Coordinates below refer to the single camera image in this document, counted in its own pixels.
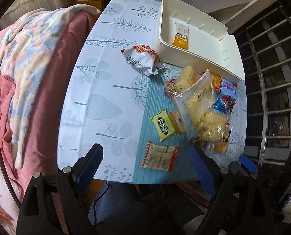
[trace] teal striped tablecloth section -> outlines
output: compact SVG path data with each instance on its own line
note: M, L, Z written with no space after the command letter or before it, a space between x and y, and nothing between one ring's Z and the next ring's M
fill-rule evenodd
M153 122L150 120L150 117L156 115L163 109L166 109L167 112L176 110L176 107L164 94L163 88L165 80L166 79L162 73L150 76L148 97L146 100L145 111L143 115L133 183L177 183L198 179L188 159L188 149L190 145L187 139L187 135L185 133L183 133L182 135L177 134L170 137L168 140L160 142L159 135L154 127ZM146 145L148 141L151 141L152 143L157 145L179 147L175 166L172 172L149 168L140 168L144 154L146 152Z

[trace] white plastic bin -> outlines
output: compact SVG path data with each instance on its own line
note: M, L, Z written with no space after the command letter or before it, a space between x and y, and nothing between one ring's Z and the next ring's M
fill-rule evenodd
M172 45L176 23L189 27L189 50ZM154 38L154 50L163 62L182 68L191 65L198 73L209 68L233 83L245 80L235 37L222 23L184 2L162 0Z

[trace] black cable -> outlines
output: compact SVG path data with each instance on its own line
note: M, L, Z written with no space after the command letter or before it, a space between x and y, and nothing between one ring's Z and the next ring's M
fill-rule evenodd
M13 200L15 201L17 207L21 208L21 202L19 201L19 199L18 199L18 197L17 197L17 195L16 195L16 193L14 191L14 188L12 187L12 184L10 183L10 178L7 175L7 171L6 171L6 168L5 168L5 165L4 165L4 161L3 161L3 157L2 157L1 147L0 147L0 168L1 168L4 180L5 180L5 183L7 185L7 188L10 191L10 194L11 194Z
M202 203L198 202L195 198L193 198L189 193L187 193L186 191L180 189L185 195L187 195L190 199L192 199L195 203L197 203L198 205L206 208L206 209L209 209L209 207L203 205Z
M106 181L106 185L107 185L107 188L106 188L106 190L104 191L104 193L102 193L98 198L96 198L94 201L93 201L93 215L94 215L94 224L93 224L93 226L94 226L94 228L96 228L96 226L97 226L97 213L96 213L96 211L95 211L95 204L97 203L97 201L99 200L99 199L101 199L102 197L103 197L103 195L107 192L107 190L109 189L109 184L108 184L108 181Z

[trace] blue gripper pad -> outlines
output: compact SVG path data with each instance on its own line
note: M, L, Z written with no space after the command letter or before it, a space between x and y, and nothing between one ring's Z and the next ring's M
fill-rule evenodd
M208 167L196 151L196 149L191 146L189 148L189 160L192 164L193 169L195 170L198 179L203 187L203 190L210 194L213 197L216 196L217 191L215 189L215 181Z
M241 155L239 157L239 162L250 172L254 172L256 174L259 173L258 167L251 161L248 159L248 157L246 157L245 155Z
M94 144L89 152L73 166L72 178L77 183L77 193L85 193L99 168L103 159L103 148L100 144Z

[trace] metal grille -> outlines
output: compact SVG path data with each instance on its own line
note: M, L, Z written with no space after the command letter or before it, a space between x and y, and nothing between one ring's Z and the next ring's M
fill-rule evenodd
M245 154L259 166L284 165L291 149L291 17L274 3L235 37L246 75Z

